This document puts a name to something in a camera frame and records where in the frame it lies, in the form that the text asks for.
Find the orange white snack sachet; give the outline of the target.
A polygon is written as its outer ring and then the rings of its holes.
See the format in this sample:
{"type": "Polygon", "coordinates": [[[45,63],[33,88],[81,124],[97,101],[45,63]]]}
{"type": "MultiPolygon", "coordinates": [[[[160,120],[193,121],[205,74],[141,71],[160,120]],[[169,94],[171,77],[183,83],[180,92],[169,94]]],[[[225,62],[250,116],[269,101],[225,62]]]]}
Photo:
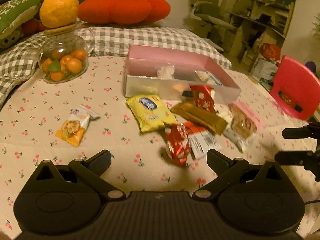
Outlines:
{"type": "Polygon", "coordinates": [[[187,130],[194,160],[201,159],[207,155],[209,150],[221,150],[220,144],[205,127],[194,124],[190,121],[183,124],[187,130]]]}

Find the yellow snack packet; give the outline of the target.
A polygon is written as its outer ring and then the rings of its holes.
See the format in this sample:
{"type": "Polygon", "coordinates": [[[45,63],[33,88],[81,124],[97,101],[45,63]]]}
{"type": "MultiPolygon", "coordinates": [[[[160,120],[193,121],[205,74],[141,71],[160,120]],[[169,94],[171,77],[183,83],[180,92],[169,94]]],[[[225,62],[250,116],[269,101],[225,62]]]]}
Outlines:
{"type": "Polygon", "coordinates": [[[126,100],[127,106],[137,119],[142,133],[175,125],[177,120],[157,95],[137,95],[126,100]]]}

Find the pink silver cardboard box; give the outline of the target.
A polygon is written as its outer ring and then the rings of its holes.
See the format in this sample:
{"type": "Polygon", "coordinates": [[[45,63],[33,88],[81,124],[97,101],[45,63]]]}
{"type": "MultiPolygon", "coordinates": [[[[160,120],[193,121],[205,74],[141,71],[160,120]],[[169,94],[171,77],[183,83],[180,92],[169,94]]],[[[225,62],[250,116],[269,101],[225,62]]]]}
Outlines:
{"type": "Polygon", "coordinates": [[[208,56],[176,49],[150,46],[129,46],[125,63],[124,96],[155,94],[163,100],[182,100],[189,96],[190,85],[205,85],[196,70],[211,72],[222,86],[210,85],[215,90],[214,101],[229,104],[238,98],[241,89],[213,59],[208,56]],[[173,80],[157,77],[157,69],[175,66],[173,80]]]}

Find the lotus root chip packet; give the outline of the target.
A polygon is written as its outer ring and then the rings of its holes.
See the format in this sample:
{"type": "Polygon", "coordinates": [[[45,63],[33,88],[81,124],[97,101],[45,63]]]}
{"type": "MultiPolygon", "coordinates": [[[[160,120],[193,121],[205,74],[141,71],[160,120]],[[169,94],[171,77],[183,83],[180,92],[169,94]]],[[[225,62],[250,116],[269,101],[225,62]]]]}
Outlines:
{"type": "Polygon", "coordinates": [[[100,115],[95,111],[80,105],[71,111],[70,117],[64,121],[55,136],[72,146],[78,147],[86,133],[89,123],[97,120],[100,115]]]}

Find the cherry print tablecloth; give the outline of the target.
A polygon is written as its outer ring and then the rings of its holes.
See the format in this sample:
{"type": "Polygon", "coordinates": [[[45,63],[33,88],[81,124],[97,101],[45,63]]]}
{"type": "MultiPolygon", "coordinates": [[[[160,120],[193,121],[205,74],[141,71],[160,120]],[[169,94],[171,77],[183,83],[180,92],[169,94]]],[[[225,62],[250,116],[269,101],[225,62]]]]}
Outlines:
{"type": "MultiPolygon", "coordinates": [[[[124,64],[122,57],[90,58],[89,68],[82,76],[57,85],[44,82],[38,70],[1,109],[1,231],[12,239],[20,234],[13,204],[42,160],[66,165],[108,149],[112,164],[101,177],[125,192],[192,193],[216,177],[205,158],[186,167],[174,165],[167,158],[161,131],[140,134],[123,96],[124,64]],[[100,118],[90,122],[79,147],[74,147],[55,133],[80,104],[100,118]]],[[[263,120],[264,129],[245,153],[224,136],[217,136],[224,155],[262,164],[273,159],[279,150],[315,150],[314,139],[286,140],[281,136],[284,128],[301,127],[305,122],[282,114],[268,92],[247,75],[226,72],[241,89],[238,100],[255,111],[263,120]]]]}

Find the gold bar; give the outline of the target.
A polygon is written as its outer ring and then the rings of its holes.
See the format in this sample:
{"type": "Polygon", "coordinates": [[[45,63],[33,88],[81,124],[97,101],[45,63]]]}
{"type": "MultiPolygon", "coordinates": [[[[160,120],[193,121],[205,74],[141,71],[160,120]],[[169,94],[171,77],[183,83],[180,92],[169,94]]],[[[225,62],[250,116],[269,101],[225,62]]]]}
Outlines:
{"type": "Polygon", "coordinates": [[[171,108],[171,112],[177,114],[188,121],[195,122],[208,128],[214,134],[221,135],[228,123],[215,113],[197,107],[194,103],[184,101],[171,108]]]}

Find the clear white candy bag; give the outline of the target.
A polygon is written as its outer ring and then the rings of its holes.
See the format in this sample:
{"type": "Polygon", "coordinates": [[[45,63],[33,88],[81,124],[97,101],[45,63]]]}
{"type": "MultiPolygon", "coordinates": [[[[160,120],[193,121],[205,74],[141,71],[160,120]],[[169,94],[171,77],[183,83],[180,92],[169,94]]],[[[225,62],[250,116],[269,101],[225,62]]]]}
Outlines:
{"type": "Polygon", "coordinates": [[[157,69],[157,77],[161,79],[173,80],[175,66],[165,66],[157,69]]]}

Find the glass jar with wooden lid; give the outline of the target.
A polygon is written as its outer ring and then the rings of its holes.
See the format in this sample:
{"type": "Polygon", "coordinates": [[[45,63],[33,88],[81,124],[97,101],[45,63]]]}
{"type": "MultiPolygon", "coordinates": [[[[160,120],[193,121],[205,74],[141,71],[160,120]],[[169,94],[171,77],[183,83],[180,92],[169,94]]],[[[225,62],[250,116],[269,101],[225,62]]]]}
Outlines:
{"type": "Polygon", "coordinates": [[[47,83],[73,80],[87,70],[89,53],[95,43],[95,34],[89,27],[73,23],[44,31],[39,67],[47,83]]]}

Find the red plastic chair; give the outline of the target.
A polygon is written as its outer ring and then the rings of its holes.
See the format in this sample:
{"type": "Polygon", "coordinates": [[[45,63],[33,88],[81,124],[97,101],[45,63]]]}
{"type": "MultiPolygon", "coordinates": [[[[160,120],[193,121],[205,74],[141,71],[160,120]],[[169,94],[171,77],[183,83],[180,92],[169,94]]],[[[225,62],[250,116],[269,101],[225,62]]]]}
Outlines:
{"type": "Polygon", "coordinates": [[[319,79],[297,60],[284,56],[270,95],[287,115],[306,121],[319,106],[319,79]]]}

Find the white blue snack packet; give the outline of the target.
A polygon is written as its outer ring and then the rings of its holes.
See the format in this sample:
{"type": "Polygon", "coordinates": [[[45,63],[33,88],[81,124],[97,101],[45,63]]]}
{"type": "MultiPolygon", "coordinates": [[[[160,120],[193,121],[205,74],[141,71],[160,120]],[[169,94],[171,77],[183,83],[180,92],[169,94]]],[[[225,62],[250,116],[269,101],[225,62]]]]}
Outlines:
{"type": "Polygon", "coordinates": [[[195,73],[203,83],[206,83],[208,85],[222,86],[222,82],[211,72],[196,70],[195,73]]]}

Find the red foil candy packet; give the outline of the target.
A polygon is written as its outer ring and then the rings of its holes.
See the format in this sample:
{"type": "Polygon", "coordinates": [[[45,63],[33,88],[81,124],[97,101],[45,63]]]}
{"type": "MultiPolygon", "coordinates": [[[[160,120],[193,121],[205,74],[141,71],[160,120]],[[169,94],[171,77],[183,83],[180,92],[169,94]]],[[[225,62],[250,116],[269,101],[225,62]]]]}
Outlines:
{"type": "Polygon", "coordinates": [[[188,132],[182,124],[165,128],[166,150],[171,161],[179,166],[185,166],[191,153],[188,132]]]}

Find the large yellow pomelo fruit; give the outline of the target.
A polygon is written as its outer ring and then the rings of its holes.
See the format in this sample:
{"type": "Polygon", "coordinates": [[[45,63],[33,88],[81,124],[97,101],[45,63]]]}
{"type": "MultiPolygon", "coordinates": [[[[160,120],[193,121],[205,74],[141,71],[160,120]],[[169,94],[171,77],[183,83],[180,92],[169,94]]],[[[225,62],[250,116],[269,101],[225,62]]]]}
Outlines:
{"type": "Polygon", "coordinates": [[[76,21],[78,0],[44,0],[39,16],[41,23],[49,29],[63,27],[76,21]]]}

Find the pink biscuit packet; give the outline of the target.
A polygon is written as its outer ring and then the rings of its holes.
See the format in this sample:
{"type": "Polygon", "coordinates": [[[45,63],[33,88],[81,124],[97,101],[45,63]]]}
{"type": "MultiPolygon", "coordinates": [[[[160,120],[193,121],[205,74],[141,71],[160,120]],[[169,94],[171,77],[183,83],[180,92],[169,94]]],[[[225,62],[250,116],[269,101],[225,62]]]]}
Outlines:
{"type": "Polygon", "coordinates": [[[253,134],[264,128],[264,122],[247,103],[242,101],[228,105],[233,116],[231,128],[243,139],[248,139],[253,134]]]}

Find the green embroidered pillow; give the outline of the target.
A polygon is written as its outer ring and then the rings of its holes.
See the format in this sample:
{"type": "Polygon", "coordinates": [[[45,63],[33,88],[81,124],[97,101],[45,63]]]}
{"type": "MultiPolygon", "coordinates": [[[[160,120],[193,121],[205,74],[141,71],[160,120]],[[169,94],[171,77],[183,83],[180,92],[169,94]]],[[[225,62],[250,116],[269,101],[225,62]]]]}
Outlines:
{"type": "Polygon", "coordinates": [[[20,37],[33,35],[45,29],[35,18],[43,0],[10,0],[1,5],[1,40],[15,31],[20,37]]]}

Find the white printed bag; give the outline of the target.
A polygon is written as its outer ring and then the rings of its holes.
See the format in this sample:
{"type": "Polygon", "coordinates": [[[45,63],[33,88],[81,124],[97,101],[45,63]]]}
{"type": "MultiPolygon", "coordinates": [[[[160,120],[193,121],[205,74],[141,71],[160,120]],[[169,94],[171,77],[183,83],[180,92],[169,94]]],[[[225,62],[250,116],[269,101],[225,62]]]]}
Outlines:
{"type": "Polygon", "coordinates": [[[263,43],[259,47],[250,76],[259,83],[272,83],[280,64],[280,53],[281,49],[276,45],[263,43]]]}

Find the red tomato shaped cushion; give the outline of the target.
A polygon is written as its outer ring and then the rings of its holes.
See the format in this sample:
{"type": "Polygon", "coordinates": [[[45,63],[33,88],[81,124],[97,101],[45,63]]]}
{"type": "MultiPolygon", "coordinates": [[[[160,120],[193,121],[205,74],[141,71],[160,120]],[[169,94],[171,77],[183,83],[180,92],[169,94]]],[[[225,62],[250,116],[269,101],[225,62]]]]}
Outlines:
{"type": "Polygon", "coordinates": [[[90,24],[133,25],[160,21],[170,12],[166,0],[85,0],[78,18],[90,24]]]}

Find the grey checkered blanket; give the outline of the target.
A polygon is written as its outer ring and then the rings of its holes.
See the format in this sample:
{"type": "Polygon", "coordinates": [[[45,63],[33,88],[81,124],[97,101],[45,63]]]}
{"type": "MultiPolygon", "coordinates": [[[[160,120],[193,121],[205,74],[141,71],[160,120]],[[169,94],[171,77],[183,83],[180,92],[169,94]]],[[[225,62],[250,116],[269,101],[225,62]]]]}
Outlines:
{"type": "MultiPolygon", "coordinates": [[[[90,35],[80,29],[79,36],[93,47],[89,54],[98,56],[126,57],[129,45],[143,45],[189,51],[211,57],[224,69],[231,69],[232,63],[203,38],[187,29],[172,27],[116,28],[91,27],[90,35]]],[[[13,89],[28,81],[37,69],[37,62],[32,60],[27,51],[44,45],[43,32],[32,35],[22,42],[1,52],[1,104],[7,100],[13,89]]]]}

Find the white office chair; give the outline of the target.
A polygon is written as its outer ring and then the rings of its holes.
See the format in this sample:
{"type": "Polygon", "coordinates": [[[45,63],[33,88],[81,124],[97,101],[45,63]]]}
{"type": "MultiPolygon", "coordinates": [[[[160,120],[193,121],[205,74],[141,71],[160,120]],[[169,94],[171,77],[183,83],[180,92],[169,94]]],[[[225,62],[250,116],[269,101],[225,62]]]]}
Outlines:
{"type": "Polygon", "coordinates": [[[228,30],[236,30],[237,27],[224,21],[219,5],[220,0],[189,0],[189,13],[184,19],[184,24],[191,26],[195,21],[217,25],[228,30]]]}

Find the monkey plush toy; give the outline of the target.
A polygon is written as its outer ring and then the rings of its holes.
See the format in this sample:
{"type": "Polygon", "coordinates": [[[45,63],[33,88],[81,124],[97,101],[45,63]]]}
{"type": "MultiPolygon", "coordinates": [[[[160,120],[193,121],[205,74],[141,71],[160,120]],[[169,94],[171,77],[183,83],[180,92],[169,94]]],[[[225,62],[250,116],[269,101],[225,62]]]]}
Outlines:
{"type": "Polygon", "coordinates": [[[19,26],[10,35],[0,40],[0,51],[3,52],[16,44],[23,36],[22,28],[19,26]]]}

